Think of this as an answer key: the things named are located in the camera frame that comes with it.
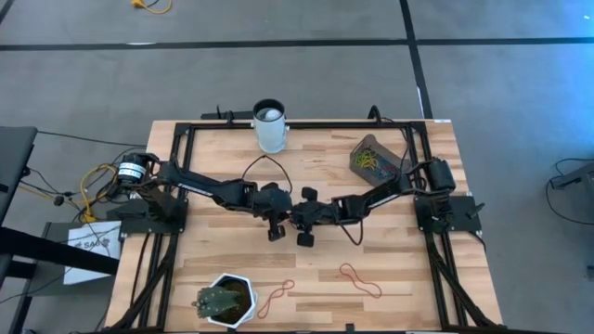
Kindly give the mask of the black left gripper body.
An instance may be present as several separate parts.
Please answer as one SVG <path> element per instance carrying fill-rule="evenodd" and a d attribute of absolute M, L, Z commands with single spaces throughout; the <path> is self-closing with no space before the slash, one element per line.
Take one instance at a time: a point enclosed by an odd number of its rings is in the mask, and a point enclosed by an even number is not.
<path fill-rule="evenodd" d="M 263 220 L 287 220 L 292 208 L 291 195 L 280 188 L 263 188 L 253 196 L 253 216 Z"/>

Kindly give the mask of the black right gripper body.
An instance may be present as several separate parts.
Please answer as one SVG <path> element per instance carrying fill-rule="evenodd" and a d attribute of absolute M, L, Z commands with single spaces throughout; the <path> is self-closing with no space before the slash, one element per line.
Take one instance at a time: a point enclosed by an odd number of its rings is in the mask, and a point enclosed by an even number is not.
<path fill-rule="evenodd" d="M 335 225 L 338 207 L 331 203 L 306 201 L 291 208 L 291 223 L 298 230 L 311 231 L 314 225 Z"/>

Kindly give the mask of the yellow rubber band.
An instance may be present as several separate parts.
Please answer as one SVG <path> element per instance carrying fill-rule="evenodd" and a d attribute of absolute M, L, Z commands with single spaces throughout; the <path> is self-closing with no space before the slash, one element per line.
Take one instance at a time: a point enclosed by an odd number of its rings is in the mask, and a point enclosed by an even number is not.
<path fill-rule="evenodd" d="M 372 149 L 369 149 L 369 148 L 363 149 L 361 151 L 367 152 L 368 160 L 367 160 L 367 163 L 363 167 L 361 167 L 359 165 L 357 165 L 357 166 L 360 167 L 361 169 L 369 169 L 371 171 L 375 170 L 379 166 L 379 162 L 376 159 L 377 152 Z"/>

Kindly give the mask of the grey plastic bin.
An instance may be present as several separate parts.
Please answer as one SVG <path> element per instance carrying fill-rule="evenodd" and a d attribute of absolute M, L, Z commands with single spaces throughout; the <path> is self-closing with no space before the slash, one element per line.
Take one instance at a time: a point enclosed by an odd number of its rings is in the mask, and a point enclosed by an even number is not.
<path fill-rule="evenodd" d="M 349 162 L 349 168 L 352 172 L 354 172 L 355 174 L 357 174 L 359 177 L 363 178 L 366 182 L 368 182 L 369 184 L 371 184 L 372 186 L 379 186 L 381 184 L 383 184 L 386 181 L 389 181 L 391 179 L 385 179 L 385 180 L 377 180 L 373 175 L 372 175 L 372 171 L 369 169 L 361 169 L 360 167 L 358 167 L 355 163 L 355 156 L 358 152 L 360 152 L 363 149 L 372 149 L 374 151 L 377 152 L 377 156 L 376 159 L 379 162 L 379 166 L 385 164 L 392 164 L 394 167 L 396 167 L 398 169 L 398 172 L 395 176 L 398 176 L 402 170 L 404 170 L 405 172 L 407 172 L 411 167 L 412 164 L 410 162 L 410 160 L 408 159 L 403 159 L 400 156 L 397 156 L 396 154 L 394 154 L 391 150 L 389 150 L 387 147 L 385 147 L 384 145 L 380 144 L 377 140 L 377 138 L 374 135 L 366 135 L 353 149 L 353 151 L 350 153 L 350 162 Z"/>

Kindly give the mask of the white cylindrical canister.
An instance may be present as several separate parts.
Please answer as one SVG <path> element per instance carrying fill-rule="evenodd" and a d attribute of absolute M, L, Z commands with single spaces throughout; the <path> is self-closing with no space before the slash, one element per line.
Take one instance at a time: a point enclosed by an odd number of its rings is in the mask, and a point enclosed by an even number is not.
<path fill-rule="evenodd" d="M 263 99 L 253 106 L 252 115 L 252 128 L 260 149 L 267 154 L 282 151 L 289 131 L 284 105 L 272 98 Z"/>

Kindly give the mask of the white hexagonal planter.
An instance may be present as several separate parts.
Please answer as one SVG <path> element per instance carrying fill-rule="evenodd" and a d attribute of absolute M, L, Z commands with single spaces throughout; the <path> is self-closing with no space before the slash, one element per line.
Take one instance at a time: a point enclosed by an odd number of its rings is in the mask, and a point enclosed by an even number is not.
<path fill-rule="evenodd" d="M 240 293 L 239 307 L 228 310 L 221 315 L 203 319 L 211 324 L 232 329 L 237 329 L 240 325 L 253 319 L 258 295 L 253 289 L 252 282 L 247 277 L 224 273 L 208 287 L 214 286 L 238 291 Z"/>

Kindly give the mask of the black mounting bar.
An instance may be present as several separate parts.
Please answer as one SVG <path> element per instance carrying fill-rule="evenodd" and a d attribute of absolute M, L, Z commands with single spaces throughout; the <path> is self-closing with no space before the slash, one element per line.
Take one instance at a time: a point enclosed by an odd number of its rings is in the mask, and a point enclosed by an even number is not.
<path fill-rule="evenodd" d="M 200 118 L 202 120 L 250 120 L 252 118 L 252 112 L 248 110 L 218 110 L 212 113 L 202 113 Z"/>

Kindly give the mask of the green cactus plant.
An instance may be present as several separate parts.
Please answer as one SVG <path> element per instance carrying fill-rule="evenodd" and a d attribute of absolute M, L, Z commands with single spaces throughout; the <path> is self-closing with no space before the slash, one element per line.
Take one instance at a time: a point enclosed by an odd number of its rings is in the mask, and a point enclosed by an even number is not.
<path fill-rule="evenodd" d="M 221 315 L 228 310 L 239 307 L 238 291 L 214 286 L 201 289 L 197 299 L 191 303 L 197 311 L 199 318 Z"/>

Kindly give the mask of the white paper sheet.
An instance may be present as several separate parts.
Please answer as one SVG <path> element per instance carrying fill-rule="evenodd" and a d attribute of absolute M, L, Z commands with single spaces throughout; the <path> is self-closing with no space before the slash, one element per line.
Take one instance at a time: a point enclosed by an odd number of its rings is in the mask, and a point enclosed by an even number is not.
<path fill-rule="evenodd" d="M 112 275 L 121 258 L 121 222 L 95 222 L 71 228 L 63 244 L 76 249 L 73 262 L 64 267 L 62 283 L 77 285 Z"/>

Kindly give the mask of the black beam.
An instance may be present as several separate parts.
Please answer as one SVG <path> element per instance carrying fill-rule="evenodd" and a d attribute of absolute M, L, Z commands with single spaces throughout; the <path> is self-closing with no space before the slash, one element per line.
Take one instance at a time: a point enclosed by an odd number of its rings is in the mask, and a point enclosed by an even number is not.
<path fill-rule="evenodd" d="M 119 266 L 119 261 L 109 256 L 35 237 L 6 227 L 0 227 L 0 253 L 109 275 L 115 275 Z"/>

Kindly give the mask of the dark grey furniture top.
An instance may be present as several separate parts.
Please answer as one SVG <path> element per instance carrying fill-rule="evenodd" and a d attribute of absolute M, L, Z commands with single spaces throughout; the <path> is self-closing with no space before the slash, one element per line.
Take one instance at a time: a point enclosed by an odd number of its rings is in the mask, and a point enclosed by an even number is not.
<path fill-rule="evenodd" d="M 23 176 L 37 133 L 32 126 L 0 126 L 0 225 Z"/>

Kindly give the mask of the black floor equipment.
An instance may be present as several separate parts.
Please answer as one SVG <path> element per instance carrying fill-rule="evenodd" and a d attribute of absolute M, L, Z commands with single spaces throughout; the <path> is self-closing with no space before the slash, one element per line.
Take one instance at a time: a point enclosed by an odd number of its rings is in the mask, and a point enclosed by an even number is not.
<path fill-rule="evenodd" d="M 562 173 L 559 164 L 567 161 L 584 162 L 585 165 L 569 173 Z M 555 163 L 555 168 L 559 173 L 550 181 L 554 189 L 563 189 L 571 184 L 581 183 L 587 191 L 594 191 L 594 159 L 576 159 L 568 158 Z"/>

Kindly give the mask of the black rig frame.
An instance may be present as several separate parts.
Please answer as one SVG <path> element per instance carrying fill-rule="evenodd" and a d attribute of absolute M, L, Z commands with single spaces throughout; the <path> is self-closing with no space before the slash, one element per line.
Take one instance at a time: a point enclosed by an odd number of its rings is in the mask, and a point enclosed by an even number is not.
<path fill-rule="evenodd" d="M 293 207 L 304 201 L 304 186 L 324 203 L 374 188 L 349 168 L 350 153 L 366 135 L 410 160 L 412 167 L 401 173 L 433 158 L 447 161 L 456 183 L 452 194 L 471 197 L 450 122 L 296 121 L 286 147 L 266 157 L 252 122 L 156 121 L 147 153 L 217 181 L 242 178 L 258 187 L 276 182 L 290 193 Z M 271 242 L 269 223 L 260 217 L 176 187 L 166 190 L 188 201 L 185 229 L 168 237 L 127 236 L 101 334 L 321 334 L 344 333 L 346 324 L 355 325 L 355 334 L 496 334 L 504 328 L 479 239 L 467 231 L 419 230 L 412 196 L 372 210 L 360 225 L 315 225 L 315 245 L 306 248 L 297 245 L 299 230 L 290 217 L 280 223 L 286 236 Z M 380 285 L 382 297 L 357 290 L 339 273 L 342 263 Z M 255 316 L 237 329 L 211 324 L 191 306 L 224 273 L 247 277 L 258 295 Z M 269 294 L 286 279 L 295 287 L 258 319 Z"/>

